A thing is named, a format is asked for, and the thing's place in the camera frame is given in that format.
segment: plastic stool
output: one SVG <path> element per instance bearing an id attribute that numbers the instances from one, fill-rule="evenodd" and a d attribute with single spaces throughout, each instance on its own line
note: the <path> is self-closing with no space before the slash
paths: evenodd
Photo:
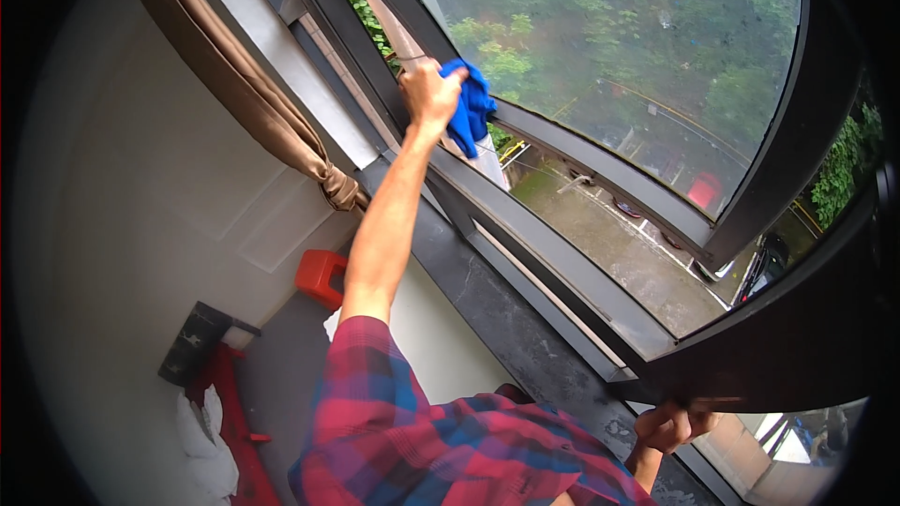
<path id="1" fill-rule="evenodd" d="M 331 279 L 346 271 L 346 258 L 332 251 L 307 251 L 300 259 L 293 284 L 329 311 L 340 309 L 344 296 L 331 287 Z"/>

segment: red and blue plaid shirt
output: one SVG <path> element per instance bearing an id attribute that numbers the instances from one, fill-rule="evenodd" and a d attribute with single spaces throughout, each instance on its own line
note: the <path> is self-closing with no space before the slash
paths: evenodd
<path id="1" fill-rule="evenodd" d="M 299 504 L 652 504 L 615 456 L 548 404 L 477 394 L 431 406 L 381 320 L 337 328 L 311 438 L 291 468 Z"/>

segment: curtain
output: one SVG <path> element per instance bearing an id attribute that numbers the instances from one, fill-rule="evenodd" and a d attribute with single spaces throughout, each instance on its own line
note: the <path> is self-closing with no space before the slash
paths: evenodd
<path id="1" fill-rule="evenodd" d="M 331 163 L 306 118 L 206 0 L 141 2 L 185 63 L 266 151 L 319 182 L 332 208 L 366 208 L 366 194 Z"/>

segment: hand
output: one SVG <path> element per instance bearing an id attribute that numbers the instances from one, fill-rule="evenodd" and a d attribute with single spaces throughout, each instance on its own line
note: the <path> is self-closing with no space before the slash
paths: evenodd
<path id="1" fill-rule="evenodd" d="M 446 129 L 456 112 L 461 85 L 469 77 L 469 71 L 462 68 L 442 78 L 437 73 L 440 68 L 434 59 L 428 59 L 411 72 L 399 75 L 399 89 L 410 110 L 409 133 L 422 134 L 429 144 L 437 143 Z"/>
<path id="2" fill-rule="evenodd" d="M 635 420 L 638 445 L 672 453 L 681 444 L 710 432 L 719 423 L 722 412 L 688 412 L 673 401 L 643 412 Z"/>

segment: paved courtyard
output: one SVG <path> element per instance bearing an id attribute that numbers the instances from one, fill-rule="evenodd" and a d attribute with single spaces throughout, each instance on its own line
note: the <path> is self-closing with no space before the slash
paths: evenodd
<path id="1" fill-rule="evenodd" d="M 622 213 L 608 192 L 577 186 L 559 194 L 570 181 L 564 165 L 553 161 L 537 163 L 537 168 L 524 168 L 511 193 L 627 289 L 675 337 L 694 332 L 730 308 L 755 246 L 738 255 L 721 282 L 707 284 L 692 268 L 688 253 L 665 242 L 652 223 Z"/>

